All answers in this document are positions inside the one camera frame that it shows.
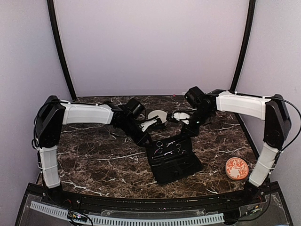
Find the silver thinning shears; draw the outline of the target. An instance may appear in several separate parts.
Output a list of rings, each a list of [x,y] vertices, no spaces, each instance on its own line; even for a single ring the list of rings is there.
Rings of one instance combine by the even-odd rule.
[[[186,153],[187,151],[182,149],[182,145],[180,143],[176,143],[175,141],[172,141],[170,143],[167,143],[166,148],[172,147],[172,150],[167,151],[166,153],[164,153],[164,155],[170,155],[170,154],[178,154],[178,155],[182,155],[184,153]]]

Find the black zippered tool case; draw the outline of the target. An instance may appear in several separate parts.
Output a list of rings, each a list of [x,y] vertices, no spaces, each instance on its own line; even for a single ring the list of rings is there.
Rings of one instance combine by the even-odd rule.
[[[152,142],[152,144],[146,147],[148,162],[158,185],[163,186],[172,183],[181,178],[191,176],[202,170],[202,163],[192,150],[192,141],[190,137],[176,135],[162,139],[160,141],[163,142],[163,153],[157,157],[153,157],[154,151],[156,150],[157,141]],[[182,155],[178,155],[177,153],[164,155],[164,153],[166,153],[167,151],[172,150],[172,147],[166,148],[167,143],[170,143],[172,141],[180,143],[182,145],[182,149],[186,150],[187,152]],[[174,175],[175,164],[186,165],[186,169],[183,175]]]

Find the black hair clip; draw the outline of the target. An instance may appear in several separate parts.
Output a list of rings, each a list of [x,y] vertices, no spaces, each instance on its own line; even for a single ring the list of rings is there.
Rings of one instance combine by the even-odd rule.
[[[183,175],[186,169],[185,164],[175,164],[174,165],[174,175],[175,176],[180,176]]]

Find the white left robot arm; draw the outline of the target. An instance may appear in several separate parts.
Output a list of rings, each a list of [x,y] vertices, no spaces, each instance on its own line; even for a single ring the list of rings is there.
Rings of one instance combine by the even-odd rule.
[[[72,125],[110,125],[122,130],[137,146],[147,147],[152,143],[148,126],[146,120],[138,119],[144,110],[142,103],[135,98],[125,104],[115,105],[110,101],[100,104],[70,102],[55,95],[49,96],[35,116],[32,139],[32,146],[38,152],[43,182],[50,189],[48,198],[56,205],[66,202],[66,194],[58,188],[61,181],[57,149],[62,134],[75,132]]]

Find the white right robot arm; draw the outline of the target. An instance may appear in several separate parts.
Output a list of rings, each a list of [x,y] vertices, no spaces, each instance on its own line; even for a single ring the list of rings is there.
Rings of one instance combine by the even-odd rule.
[[[200,88],[192,87],[184,98],[195,109],[181,130],[190,137],[197,137],[200,126],[216,111],[247,115],[264,122],[263,148],[248,179],[253,186],[240,193],[242,203],[252,203],[258,197],[256,187],[263,184],[276,165],[292,126],[283,97],[256,96],[222,89],[204,93]]]

